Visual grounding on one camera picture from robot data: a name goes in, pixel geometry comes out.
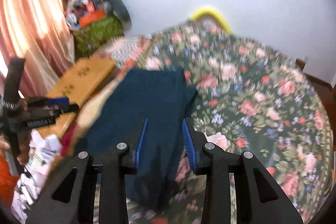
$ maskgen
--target pile of clutter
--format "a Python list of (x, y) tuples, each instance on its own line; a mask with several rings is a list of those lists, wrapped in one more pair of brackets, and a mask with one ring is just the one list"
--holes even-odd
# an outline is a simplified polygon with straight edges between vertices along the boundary
[(114, 14), (126, 30), (131, 26), (131, 19), (122, 0), (70, 0), (64, 15), (70, 30), (77, 31), (92, 22)]

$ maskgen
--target cardboard box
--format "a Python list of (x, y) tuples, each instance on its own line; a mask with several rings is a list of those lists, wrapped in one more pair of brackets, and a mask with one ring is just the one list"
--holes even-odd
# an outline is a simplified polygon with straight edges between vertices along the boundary
[[(47, 93), (47, 97), (68, 96), (70, 102), (77, 103), (81, 108), (100, 84), (116, 67), (115, 60), (108, 58), (81, 58), (68, 70), (57, 84)], [(56, 124), (38, 131), (43, 138), (55, 134), (61, 139), (77, 113), (68, 113), (57, 118)]]

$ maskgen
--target bed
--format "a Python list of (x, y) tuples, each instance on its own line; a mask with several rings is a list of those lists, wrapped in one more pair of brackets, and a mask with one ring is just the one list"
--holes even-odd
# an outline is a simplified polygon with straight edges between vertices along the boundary
[[(154, 33), (152, 45), (132, 66), (183, 67), (199, 93), (195, 128), (228, 152), (252, 151), (304, 223), (312, 219), (330, 188), (332, 131), (320, 98), (290, 58), (252, 39), (187, 21)], [(161, 213), (127, 200), (129, 223), (199, 224), (206, 177), (193, 175), (183, 155), (176, 181), (180, 192)], [(231, 199), (236, 223), (233, 176)]]

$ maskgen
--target cable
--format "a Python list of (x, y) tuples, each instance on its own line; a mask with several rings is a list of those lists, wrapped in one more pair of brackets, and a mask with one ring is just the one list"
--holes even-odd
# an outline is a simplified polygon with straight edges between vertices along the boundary
[(49, 150), (49, 149), (46, 149), (46, 148), (41, 148), (41, 150), (44, 150), (44, 151), (48, 151), (48, 152), (52, 152), (54, 154), (57, 153), (57, 150)]
[(28, 169), (27, 169), (26, 166), (24, 166), (24, 169), (26, 170), (26, 172), (25, 172), (26, 177), (29, 178), (29, 179), (31, 178), (32, 181), (33, 181), (33, 183), (34, 183), (35, 193), (36, 193), (36, 198), (38, 198), (39, 195), (38, 195), (38, 193), (37, 193), (37, 183), (36, 183), (36, 180), (34, 179), (33, 175), (28, 171)]
[(21, 195), (19, 194), (19, 198), (16, 200), (16, 203), (17, 203), (17, 206), (19, 206), (19, 208), (20, 208), (20, 213), (21, 213), (21, 219), (23, 219), (24, 217), (23, 217), (23, 209), (22, 209), (22, 207), (21, 207), (21, 205), (20, 204), (22, 204), (22, 201), (21, 201), (21, 197), (20, 197)]

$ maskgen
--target brown wooden trim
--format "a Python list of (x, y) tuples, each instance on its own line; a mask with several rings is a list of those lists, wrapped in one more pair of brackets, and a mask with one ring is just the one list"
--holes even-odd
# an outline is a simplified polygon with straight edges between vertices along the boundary
[(334, 88), (333, 88), (333, 97), (334, 97), (334, 99), (336, 100), (336, 85), (335, 85)]
[(323, 80), (318, 79), (314, 76), (311, 76), (311, 75), (308, 75), (308, 74), (305, 74), (305, 75), (310, 80), (310, 82), (317, 83), (317, 84), (322, 85), (322, 86), (326, 86), (330, 91), (332, 91), (332, 87), (329, 83), (324, 82)]
[(301, 59), (296, 59), (295, 64), (300, 68), (300, 70), (303, 70), (306, 63)]

